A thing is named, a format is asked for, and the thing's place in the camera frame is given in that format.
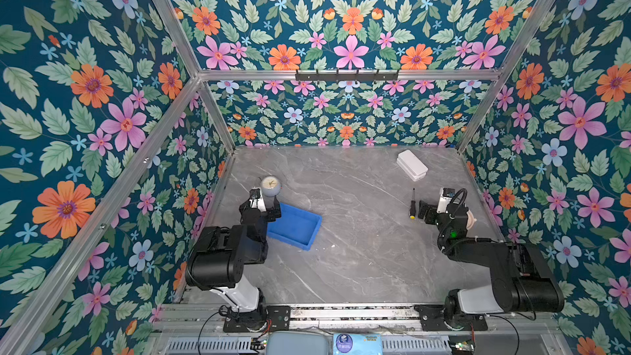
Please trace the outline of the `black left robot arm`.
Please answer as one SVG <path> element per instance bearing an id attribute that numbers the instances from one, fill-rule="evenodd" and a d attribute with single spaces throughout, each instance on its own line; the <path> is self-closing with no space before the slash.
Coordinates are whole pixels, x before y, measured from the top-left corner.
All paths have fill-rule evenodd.
<path id="1" fill-rule="evenodd" d="M 185 269 L 187 285 L 216 294 L 223 301 L 218 314 L 250 331 L 269 328 L 270 319 L 261 289 L 246 278 L 249 265 L 266 262 L 268 223 L 281 217 L 280 203 L 262 211 L 262 200 L 249 200 L 239 207 L 241 221 L 232 227 L 210 226 L 200 232 Z"/>

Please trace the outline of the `black yellow screwdriver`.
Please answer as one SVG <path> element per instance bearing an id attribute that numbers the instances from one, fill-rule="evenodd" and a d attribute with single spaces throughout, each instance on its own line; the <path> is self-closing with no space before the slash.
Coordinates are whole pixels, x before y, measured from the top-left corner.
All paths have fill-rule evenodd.
<path id="1" fill-rule="evenodd" d="M 416 190 L 412 189 L 412 199 L 409 205 L 409 218 L 415 220 L 417 216 Z"/>

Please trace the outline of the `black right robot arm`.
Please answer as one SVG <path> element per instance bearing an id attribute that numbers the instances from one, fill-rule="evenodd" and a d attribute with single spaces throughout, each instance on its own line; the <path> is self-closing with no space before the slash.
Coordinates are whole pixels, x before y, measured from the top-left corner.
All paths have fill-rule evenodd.
<path id="1" fill-rule="evenodd" d="M 444 209 L 426 202 L 417 204 L 417 218 L 438 229 L 436 245 L 448 259 L 489 271 L 490 282 L 474 289 L 452 289 L 441 307 L 417 305 L 425 331 L 486 330 L 486 316 L 557 313 L 565 307 L 558 280 L 537 247 L 472 237 L 470 210 L 463 202 L 449 202 Z"/>

